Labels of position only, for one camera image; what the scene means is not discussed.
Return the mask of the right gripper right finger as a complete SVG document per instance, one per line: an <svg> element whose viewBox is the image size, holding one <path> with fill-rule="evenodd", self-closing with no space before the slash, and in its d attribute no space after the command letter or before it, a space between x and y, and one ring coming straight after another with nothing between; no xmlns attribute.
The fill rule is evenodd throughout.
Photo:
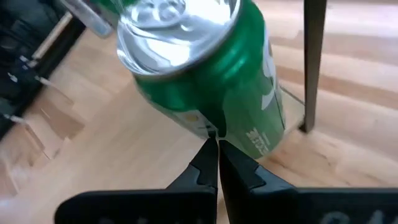
<svg viewBox="0 0 398 224"><path fill-rule="evenodd" d="M396 188L296 187L230 142L219 145L230 223L397 223Z"/></svg>

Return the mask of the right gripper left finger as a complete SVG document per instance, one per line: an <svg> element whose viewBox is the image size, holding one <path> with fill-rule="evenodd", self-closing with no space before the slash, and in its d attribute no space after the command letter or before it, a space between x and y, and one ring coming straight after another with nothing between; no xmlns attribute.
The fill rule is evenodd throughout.
<svg viewBox="0 0 398 224"><path fill-rule="evenodd" d="M102 190L62 202L55 223L215 223L218 145L209 138L164 189Z"/></svg>

